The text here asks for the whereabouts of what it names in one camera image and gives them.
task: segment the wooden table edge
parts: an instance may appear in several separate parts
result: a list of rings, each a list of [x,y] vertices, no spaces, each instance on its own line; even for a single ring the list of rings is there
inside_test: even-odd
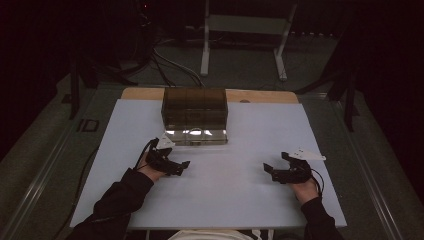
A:
[[[121,99],[162,100],[164,88],[129,87],[124,89]],[[226,89],[228,102],[253,103],[299,103],[293,92]]]

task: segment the transparent plastic box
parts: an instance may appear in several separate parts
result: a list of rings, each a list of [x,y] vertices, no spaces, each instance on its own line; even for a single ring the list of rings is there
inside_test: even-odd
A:
[[[165,88],[162,119],[176,145],[219,145],[228,142],[225,89]]]

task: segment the black sleeve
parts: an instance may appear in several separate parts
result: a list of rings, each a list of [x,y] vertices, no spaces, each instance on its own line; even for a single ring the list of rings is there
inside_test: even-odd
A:
[[[334,218],[329,216],[322,205],[322,198],[314,198],[302,205],[306,217],[305,240],[339,240],[344,239],[337,231]]]
[[[78,224],[68,240],[122,240],[131,213],[141,208],[153,181],[146,175],[128,169],[120,182],[115,182],[94,205],[93,213]]]

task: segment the hand-held controller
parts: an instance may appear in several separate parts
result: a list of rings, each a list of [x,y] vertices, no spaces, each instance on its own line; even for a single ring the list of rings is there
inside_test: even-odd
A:
[[[281,184],[304,183],[312,177],[311,167],[306,160],[290,157],[286,152],[282,152],[281,157],[290,163],[290,168],[288,170],[274,169],[270,165],[264,163],[264,170],[271,174],[272,181]]]
[[[147,143],[147,145],[144,147],[143,151],[141,152],[140,157],[134,169],[137,170],[148,165],[149,167],[157,171],[166,173],[166,175],[168,176],[170,175],[181,176],[184,169],[188,168],[190,161],[186,161],[180,164],[180,163],[176,163],[169,160],[168,155],[171,153],[172,148],[166,146],[166,148],[159,149],[158,143],[159,143],[158,138],[152,139],[149,141],[149,143]],[[149,151],[147,152],[147,156],[146,156],[146,164],[144,166],[139,166],[141,159],[144,156],[144,153],[148,147],[149,147]]]

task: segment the person's arm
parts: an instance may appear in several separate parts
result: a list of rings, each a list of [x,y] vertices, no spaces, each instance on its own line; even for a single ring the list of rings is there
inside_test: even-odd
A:
[[[334,218],[327,214],[318,195],[314,180],[305,183],[290,184],[299,200],[301,210],[305,215],[305,240],[340,240],[343,236],[337,231]]]
[[[125,236],[131,213],[141,208],[146,194],[164,173],[148,165],[128,169],[120,182],[115,182],[94,205],[93,213],[75,226],[68,240],[119,239]]]

